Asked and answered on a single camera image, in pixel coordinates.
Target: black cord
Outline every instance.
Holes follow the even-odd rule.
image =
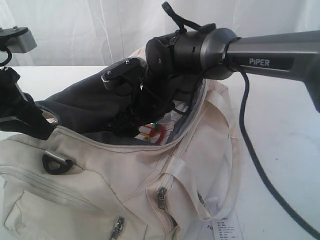
[[[6,60],[4,60],[3,62],[0,62],[0,67],[4,67],[5,65],[7,65],[11,59],[12,59],[12,53],[11,51],[9,50],[9,48],[7,46],[3,46],[0,48],[0,51],[2,52],[6,52],[8,54],[8,57]]]
[[[249,95],[250,90],[250,83],[249,78],[246,74],[246,72],[243,70],[243,68],[235,64],[235,67],[238,69],[238,71],[241,73],[244,82],[245,82],[245,89],[244,94],[241,102],[240,107],[240,114],[239,114],[239,125],[240,130],[244,139],[244,142],[246,144],[246,147],[248,148],[248,151],[250,153],[250,156],[252,158],[253,164],[264,183],[265,187],[269,190],[271,195],[275,198],[275,200],[281,205],[281,207],[290,215],[290,217],[300,225],[306,232],[308,232],[312,237],[314,237],[317,240],[320,240],[320,232],[315,230],[311,225],[309,225],[287,202],[286,200],[280,195],[280,193],[277,191],[277,189],[273,186],[273,184],[270,182],[268,176],[266,175],[263,167],[261,166],[261,163],[259,161],[259,158],[256,154],[256,151],[254,149],[254,146],[251,143],[251,140],[248,136],[248,133],[246,131],[245,127],[245,110],[246,110],[246,103]]]

